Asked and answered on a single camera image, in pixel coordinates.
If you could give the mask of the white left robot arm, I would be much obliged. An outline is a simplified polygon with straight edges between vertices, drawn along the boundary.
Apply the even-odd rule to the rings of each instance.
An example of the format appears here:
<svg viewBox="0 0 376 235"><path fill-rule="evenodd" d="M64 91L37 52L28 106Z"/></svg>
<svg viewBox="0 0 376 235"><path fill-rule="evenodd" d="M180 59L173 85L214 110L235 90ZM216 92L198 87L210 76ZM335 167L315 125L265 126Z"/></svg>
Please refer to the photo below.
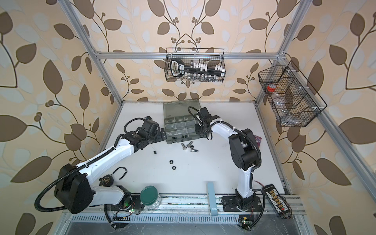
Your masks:
<svg viewBox="0 0 376 235"><path fill-rule="evenodd" d="M124 131L118 135L115 143L95 157L77 166L66 164L60 169L59 177L36 197L34 207L40 212L56 212L69 210L77 214L87 207L101 205L117 205L129 193L121 185L102 186L99 179L105 172L123 159L143 150L148 145L166 140L166 133L159 124L150 118L142 118L142 126L135 131ZM62 206L46 208L41 200L49 190Z"/></svg>

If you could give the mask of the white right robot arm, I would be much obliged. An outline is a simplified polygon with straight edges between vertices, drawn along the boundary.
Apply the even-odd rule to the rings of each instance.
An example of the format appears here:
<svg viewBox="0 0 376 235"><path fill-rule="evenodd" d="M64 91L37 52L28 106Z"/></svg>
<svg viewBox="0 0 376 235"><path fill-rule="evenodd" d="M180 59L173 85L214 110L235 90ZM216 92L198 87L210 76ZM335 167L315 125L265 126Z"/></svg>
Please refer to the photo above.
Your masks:
<svg viewBox="0 0 376 235"><path fill-rule="evenodd" d="M235 201L240 211L247 211L256 203L256 192L253 189L255 169L261 166L261 151L256 137L250 129L239 130L222 121L219 116L211 115L207 108L188 107L189 114L198 122L195 132L200 137L216 133L229 141L231 158L239 171Z"/></svg>

